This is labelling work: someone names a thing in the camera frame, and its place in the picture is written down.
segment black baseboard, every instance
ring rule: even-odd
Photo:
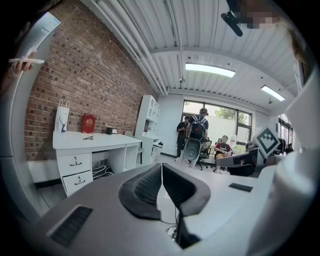
[[[166,153],[160,153],[161,155],[164,155],[164,156],[167,156],[167,157],[171,157],[171,158],[177,158],[176,155],[173,155],[173,154],[166,154]]]
[[[42,189],[42,188],[51,187],[57,184],[62,184],[62,181],[60,178],[35,183],[35,187],[37,189]]]

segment red book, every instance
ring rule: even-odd
[[[96,117],[92,114],[84,114],[82,121],[82,132],[84,134],[93,134],[95,130]]]

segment ceiling light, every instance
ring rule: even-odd
[[[284,101],[285,98],[282,97],[279,93],[275,92],[274,90],[270,89],[268,86],[264,85],[261,87],[261,90],[265,91],[266,93],[272,95],[273,97],[277,98],[279,101]]]
[[[194,71],[203,71],[203,72],[209,72],[214,73],[218,75],[223,75],[232,78],[236,72],[230,69],[226,69],[223,67],[218,66],[211,66],[211,65],[202,65],[202,64],[192,64],[192,63],[186,63],[185,64],[186,70],[194,70]]]

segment corrugated metal ceiling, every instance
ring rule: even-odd
[[[248,29],[242,24],[243,36],[238,37],[220,18],[221,13],[229,10],[225,0],[118,1],[150,52],[156,52],[152,56],[166,86],[226,95],[269,111],[281,107],[283,102],[273,99],[273,104],[268,104],[270,96],[261,91],[263,85],[280,92],[286,104],[297,94],[295,60],[284,26]],[[185,51],[187,47],[201,52]],[[209,55],[206,50],[219,54]],[[186,71],[187,62],[228,68],[236,71],[236,75],[229,78]]]

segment desk drawer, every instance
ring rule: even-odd
[[[93,181],[92,171],[86,171],[75,175],[63,177],[63,183],[67,196],[72,195],[77,190]]]
[[[77,174],[91,170],[90,153],[58,156],[61,176]]]

